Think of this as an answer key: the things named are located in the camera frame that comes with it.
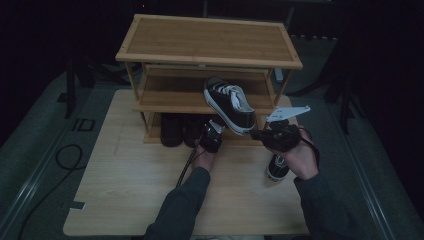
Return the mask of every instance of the floor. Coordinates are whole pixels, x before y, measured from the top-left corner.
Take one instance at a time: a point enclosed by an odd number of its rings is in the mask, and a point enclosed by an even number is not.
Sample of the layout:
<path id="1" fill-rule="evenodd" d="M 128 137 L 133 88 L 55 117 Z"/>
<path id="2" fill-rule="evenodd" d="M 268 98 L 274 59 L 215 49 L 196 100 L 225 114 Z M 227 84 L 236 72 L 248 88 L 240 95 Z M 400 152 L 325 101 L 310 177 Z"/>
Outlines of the floor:
<path id="1" fill-rule="evenodd" d="M 292 40 L 304 69 L 293 73 L 287 92 L 314 82 L 336 43 L 335 40 L 297 37 Z M 64 75 L 53 81 L 0 150 L 0 239 L 74 239 L 65 236 L 62 227 L 83 171 L 69 173 L 58 167 L 55 159 L 69 161 L 67 164 L 72 166 L 78 161 L 78 154 L 68 156 L 58 151 L 68 144 L 78 143 L 83 153 L 79 166 L 85 165 L 107 112 L 107 102 L 116 89 L 128 86 L 118 86 L 100 78 L 94 89 L 78 87 L 74 115 L 64 119 L 66 107 L 56 100 L 59 93 L 66 90 L 65 86 Z M 293 98 L 293 101 L 298 104 L 310 103 L 321 111 L 329 112 L 325 119 L 320 119 L 320 116 L 324 118 L 324 114 L 318 112 L 314 119 L 305 120 L 306 124 L 313 125 L 319 131 L 318 136 L 322 136 L 318 140 L 320 144 L 331 143 L 336 136 L 343 139 L 337 143 L 340 147 L 334 144 L 332 151 L 325 153 L 325 156 L 340 158 L 340 162 L 329 161 L 323 170 L 332 180 L 334 188 L 342 196 L 347 196 L 345 200 L 348 204 L 358 209 L 357 214 L 366 223 L 370 239 L 423 239 L 423 223 L 403 191 L 372 126 L 351 107 L 354 118 L 348 120 L 350 134 L 345 135 L 337 122 L 340 104 L 325 103 L 322 99 L 325 90 L 326 86 Z M 90 131 L 75 128 L 83 119 L 87 120 L 87 124 L 91 120 L 95 123 Z M 63 151 L 78 152 L 71 148 Z M 70 177 L 61 183 L 67 174 Z M 55 191 L 37 206 L 51 189 Z M 291 237 L 273 236 L 273 239 L 286 240 Z"/>

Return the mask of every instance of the forearm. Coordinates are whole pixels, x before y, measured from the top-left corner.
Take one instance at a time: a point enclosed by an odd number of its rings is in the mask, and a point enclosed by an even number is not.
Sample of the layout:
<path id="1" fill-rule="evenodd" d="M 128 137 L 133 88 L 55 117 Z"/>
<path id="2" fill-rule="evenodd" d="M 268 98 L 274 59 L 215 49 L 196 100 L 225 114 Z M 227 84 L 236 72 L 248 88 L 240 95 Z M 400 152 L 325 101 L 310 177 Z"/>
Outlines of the forearm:
<path id="1" fill-rule="evenodd" d="M 181 187 L 168 193 L 144 239 L 189 239 L 209 182 L 209 172 L 195 168 Z"/>
<path id="2" fill-rule="evenodd" d="M 358 220 L 336 197 L 322 174 L 295 185 L 313 239 L 366 239 Z"/>

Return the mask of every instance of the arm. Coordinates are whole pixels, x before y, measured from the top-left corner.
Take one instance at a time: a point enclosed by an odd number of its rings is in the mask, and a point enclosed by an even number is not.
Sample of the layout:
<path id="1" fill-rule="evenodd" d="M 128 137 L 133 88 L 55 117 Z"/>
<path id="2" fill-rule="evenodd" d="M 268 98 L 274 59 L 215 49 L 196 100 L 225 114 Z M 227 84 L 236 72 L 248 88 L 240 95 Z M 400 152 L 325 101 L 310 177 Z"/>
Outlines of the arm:
<path id="1" fill-rule="evenodd" d="M 312 143 L 308 134 L 300 131 L 302 137 Z M 307 144 L 301 141 L 284 153 L 269 150 L 282 156 L 297 176 L 294 183 L 313 239 L 366 239 L 357 219 L 319 174 L 314 152 Z"/>
<path id="2" fill-rule="evenodd" d="M 183 185 L 168 193 L 155 222 L 147 228 L 144 239 L 178 240 L 191 237 L 210 182 L 209 171 L 215 160 L 215 154 L 204 152 L 201 146 L 197 149 L 197 155 L 192 163 L 192 173 Z"/>

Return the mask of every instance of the hand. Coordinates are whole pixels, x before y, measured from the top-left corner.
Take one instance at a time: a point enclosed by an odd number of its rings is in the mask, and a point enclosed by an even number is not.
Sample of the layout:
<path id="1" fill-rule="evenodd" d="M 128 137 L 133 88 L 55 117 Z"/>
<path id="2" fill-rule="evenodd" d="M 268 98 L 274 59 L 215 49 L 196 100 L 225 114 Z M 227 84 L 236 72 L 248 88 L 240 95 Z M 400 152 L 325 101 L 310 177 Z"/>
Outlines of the hand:
<path id="1" fill-rule="evenodd" d="M 202 146 L 199 145 L 191 165 L 193 169 L 196 167 L 202 167 L 210 172 L 212 170 L 213 163 L 215 162 L 215 156 L 216 153 L 207 152 Z"/>
<path id="2" fill-rule="evenodd" d="M 313 144 L 306 131 L 299 129 L 301 136 Z M 305 142 L 299 144 L 285 153 L 267 148 L 274 154 L 284 158 L 290 170 L 300 179 L 308 180 L 318 174 L 318 165 L 315 159 L 314 151 Z"/>

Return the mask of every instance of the wooden shoe rack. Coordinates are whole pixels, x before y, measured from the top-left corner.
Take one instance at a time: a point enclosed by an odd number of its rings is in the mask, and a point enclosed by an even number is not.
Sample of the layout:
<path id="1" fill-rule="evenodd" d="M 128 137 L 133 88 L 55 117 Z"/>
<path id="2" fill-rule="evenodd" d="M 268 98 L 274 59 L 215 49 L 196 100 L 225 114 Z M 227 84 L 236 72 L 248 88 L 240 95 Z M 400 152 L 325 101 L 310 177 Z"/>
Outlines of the wooden shoe rack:
<path id="1" fill-rule="evenodd" d="M 141 14 L 134 16 L 116 60 L 127 67 L 145 143 L 160 143 L 160 113 L 214 113 L 203 95 L 210 76 L 240 86 L 262 128 L 277 103 L 291 105 L 281 95 L 291 70 L 302 68 L 282 23 Z M 135 78 L 133 63 L 142 64 L 141 79 Z M 285 69 L 277 94 L 270 79 L 274 68 Z M 231 131 L 223 138 L 225 144 L 261 144 Z"/>

